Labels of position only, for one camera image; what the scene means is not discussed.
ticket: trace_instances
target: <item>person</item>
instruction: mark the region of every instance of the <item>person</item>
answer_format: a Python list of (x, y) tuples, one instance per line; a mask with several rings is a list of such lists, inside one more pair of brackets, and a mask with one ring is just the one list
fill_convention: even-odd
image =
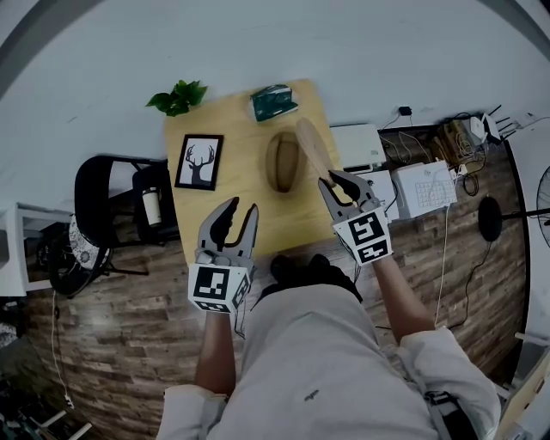
[(434, 328), (393, 257), (372, 266), (409, 380), (384, 357), (338, 267), (320, 255), (304, 268), (278, 257), (277, 283), (249, 314), (239, 383), (229, 315), (209, 312), (194, 384), (166, 390), (157, 438), (443, 438), (428, 392), (458, 399), (475, 436), (492, 438), (500, 416), (492, 382), (450, 330)]

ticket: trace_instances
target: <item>wooden table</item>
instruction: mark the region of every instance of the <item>wooden table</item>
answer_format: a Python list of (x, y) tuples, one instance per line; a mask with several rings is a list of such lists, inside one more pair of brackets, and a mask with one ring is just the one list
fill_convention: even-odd
[(164, 134), (173, 185), (186, 134), (224, 135), (216, 191), (173, 188), (188, 263), (194, 261), (200, 224), (214, 208), (234, 196), (239, 196), (241, 202), (227, 242), (236, 239), (248, 208), (255, 203), (260, 210), (260, 222), (254, 256), (333, 236), (332, 219), (317, 186), (318, 175), (309, 164), (303, 181), (287, 194), (273, 191), (262, 171), (269, 141), (280, 131), (294, 131), (302, 117), (314, 124), (327, 144), (334, 166), (339, 169), (338, 152), (314, 84), (309, 80), (287, 84), (298, 94), (299, 109), (266, 122), (255, 122), (249, 113), (249, 96), (255, 90), (207, 102), (188, 114), (166, 119)]

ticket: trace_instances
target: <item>human arm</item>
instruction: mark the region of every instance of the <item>human arm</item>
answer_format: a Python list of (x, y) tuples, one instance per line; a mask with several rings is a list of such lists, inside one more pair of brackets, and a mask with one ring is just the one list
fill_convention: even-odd
[(388, 312), (395, 340), (408, 334), (434, 330), (433, 318), (426, 306), (414, 295), (399, 266), (391, 255), (372, 263)]
[(196, 440), (219, 422), (235, 388), (235, 355), (229, 315), (208, 312), (193, 385), (164, 392), (157, 440)]
[(235, 354), (228, 314), (208, 312), (205, 336), (195, 372), (195, 385), (216, 394), (235, 389)]
[(492, 382), (473, 365), (451, 331), (435, 330), (393, 257), (373, 263), (398, 355), (420, 391), (446, 391), (459, 399), (479, 438), (492, 438), (500, 404)]

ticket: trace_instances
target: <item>white shirt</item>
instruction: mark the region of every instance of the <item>white shirt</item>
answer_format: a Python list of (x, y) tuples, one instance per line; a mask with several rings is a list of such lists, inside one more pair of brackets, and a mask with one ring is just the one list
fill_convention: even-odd
[[(194, 385), (166, 390), (157, 439), (437, 439), (417, 385), (376, 343), (358, 300), (333, 285), (289, 289), (248, 314), (242, 379), (225, 396)], [(404, 337), (398, 354), (429, 391), (467, 405), (492, 438), (500, 405), (494, 386), (446, 328)]]

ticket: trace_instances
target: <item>wooden handle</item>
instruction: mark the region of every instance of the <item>wooden handle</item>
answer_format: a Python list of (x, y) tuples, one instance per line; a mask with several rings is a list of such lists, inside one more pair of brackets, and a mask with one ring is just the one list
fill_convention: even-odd
[(301, 118), (296, 123), (296, 137), (303, 152), (308, 157), (319, 176), (326, 180), (330, 186), (335, 186), (328, 173), (334, 169), (334, 165), (328, 155), (327, 146), (321, 135), (309, 119)]

